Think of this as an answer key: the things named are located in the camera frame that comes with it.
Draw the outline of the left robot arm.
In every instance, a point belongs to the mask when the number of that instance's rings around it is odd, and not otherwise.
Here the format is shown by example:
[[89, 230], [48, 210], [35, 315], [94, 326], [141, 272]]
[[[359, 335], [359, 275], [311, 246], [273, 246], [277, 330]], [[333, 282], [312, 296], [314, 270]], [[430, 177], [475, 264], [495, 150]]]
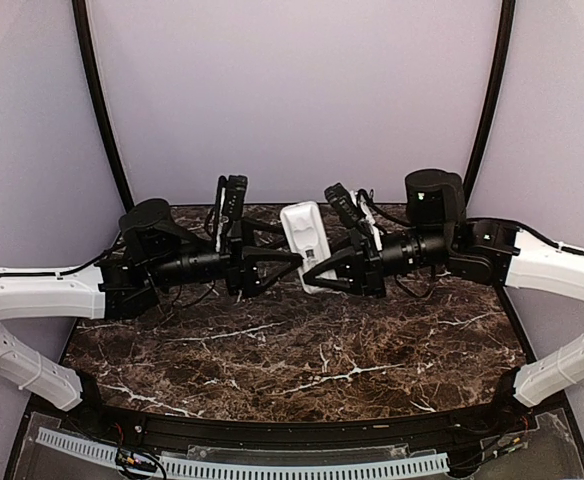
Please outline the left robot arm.
[[218, 242], [178, 225], [164, 199], [136, 205], [119, 220], [121, 241], [83, 265], [0, 268], [0, 376], [73, 411], [92, 436], [113, 427], [96, 381], [63, 367], [16, 338], [4, 321], [43, 317], [92, 320], [136, 318], [159, 302], [160, 291], [222, 280], [232, 295], [255, 297], [302, 264], [296, 253], [258, 247], [245, 239], [241, 210], [230, 215]]

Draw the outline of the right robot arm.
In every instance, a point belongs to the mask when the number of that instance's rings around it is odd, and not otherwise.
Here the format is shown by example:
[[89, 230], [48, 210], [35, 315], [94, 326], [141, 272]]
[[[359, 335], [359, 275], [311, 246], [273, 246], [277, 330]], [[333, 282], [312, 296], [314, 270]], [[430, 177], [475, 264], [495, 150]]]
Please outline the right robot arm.
[[[553, 241], [516, 221], [466, 216], [456, 173], [422, 169], [405, 178], [402, 230], [374, 238], [372, 224], [341, 184], [325, 197], [347, 228], [350, 243], [303, 275], [306, 284], [353, 295], [382, 297], [385, 280], [439, 266], [489, 286], [545, 291], [584, 301], [584, 250]], [[514, 368], [499, 380], [482, 424], [506, 432], [553, 394], [584, 380], [584, 333], [546, 357]]]

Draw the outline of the white remote control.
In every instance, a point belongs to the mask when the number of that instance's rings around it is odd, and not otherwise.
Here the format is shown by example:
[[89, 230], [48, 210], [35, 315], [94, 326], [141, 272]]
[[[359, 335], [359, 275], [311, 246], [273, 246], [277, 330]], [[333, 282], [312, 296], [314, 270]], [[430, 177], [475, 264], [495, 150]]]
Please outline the white remote control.
[[305, 201], [285, 206], [279, 218], [291, 252], [302, 257], [297, 272], [303, 290], [307, 294], [325, 291], [325, 288], [311, 286], [303, 279], [303, 275], [311, 268], [331, 256], [318, 204]]

